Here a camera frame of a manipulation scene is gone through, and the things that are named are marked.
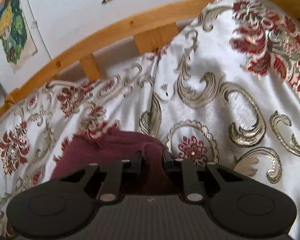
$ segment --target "round disc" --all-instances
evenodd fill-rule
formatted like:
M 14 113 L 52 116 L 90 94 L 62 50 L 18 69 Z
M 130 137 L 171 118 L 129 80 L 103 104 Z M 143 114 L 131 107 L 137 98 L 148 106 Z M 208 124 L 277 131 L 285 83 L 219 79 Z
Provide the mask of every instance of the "round disc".
M 47 185 L 27 190 L 9 203 L 7 217 L 18 234 L 32 238 L 65 236 L 92 219 L 95 204 L 86 193 L 70 182 Z
M 230 183 L 211 200 L 212 216 L 226 229 L 237 234 L 264 238 L 289 229 L 296 218 L 294 202 L 285 194 L 268 187 Z

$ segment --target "maroon towel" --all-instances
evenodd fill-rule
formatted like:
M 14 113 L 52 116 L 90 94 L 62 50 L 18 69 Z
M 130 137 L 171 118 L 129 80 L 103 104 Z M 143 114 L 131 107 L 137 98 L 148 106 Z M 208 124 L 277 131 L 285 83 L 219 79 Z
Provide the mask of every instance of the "maroon towel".
M 141 166 L 141 184 L 126 190 L 137 194 L 176 193 L 177 189 L 162 168 L 163 150 L 162 144 L 153 137 L 114 128 L 110 128 L 95 141 L 83 136 L 74 136 L 58 161 L 52 179 L 65 176 L 90 163 L 103 166 L 116 160 L 132 159 L 141 151 L 144 159 Z

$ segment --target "wooden post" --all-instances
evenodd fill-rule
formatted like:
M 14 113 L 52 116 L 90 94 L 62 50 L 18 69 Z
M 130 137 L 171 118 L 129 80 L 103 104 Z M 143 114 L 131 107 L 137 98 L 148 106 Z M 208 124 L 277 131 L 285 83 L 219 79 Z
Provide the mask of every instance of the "wooden post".
M 95 63 L 95 57 L 93 54 L 89 54 L 79 60 L 81 67 L 86 73 L 89 80 L 101 79 L 98 67 Z

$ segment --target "damask blanket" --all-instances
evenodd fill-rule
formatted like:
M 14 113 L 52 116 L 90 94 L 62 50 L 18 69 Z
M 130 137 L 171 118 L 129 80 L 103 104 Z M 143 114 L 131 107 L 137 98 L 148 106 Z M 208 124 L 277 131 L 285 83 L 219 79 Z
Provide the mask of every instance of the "damask blanket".
M 300 240 L 300 24 L 276 5 L 216 0 L 112 78 L 53 81 L 12 107 L 0 120 L 0 235 L 13 236 L 9 201 L 50 179 L 73 136 L 111 127 L 286 193 Z

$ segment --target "bed sheet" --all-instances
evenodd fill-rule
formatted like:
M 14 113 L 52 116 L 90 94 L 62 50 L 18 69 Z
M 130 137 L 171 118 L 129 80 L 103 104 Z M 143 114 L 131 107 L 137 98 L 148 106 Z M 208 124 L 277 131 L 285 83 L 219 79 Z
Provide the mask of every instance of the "bed sheet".
M 158 138 L 289 195 L 300 240 L 300 25 L 266 0 L 216 0 L 156 54 L 104 81 L 53 81 L 0 120 L 0 235 L 16 194 L 50 179 L 74 134 Z

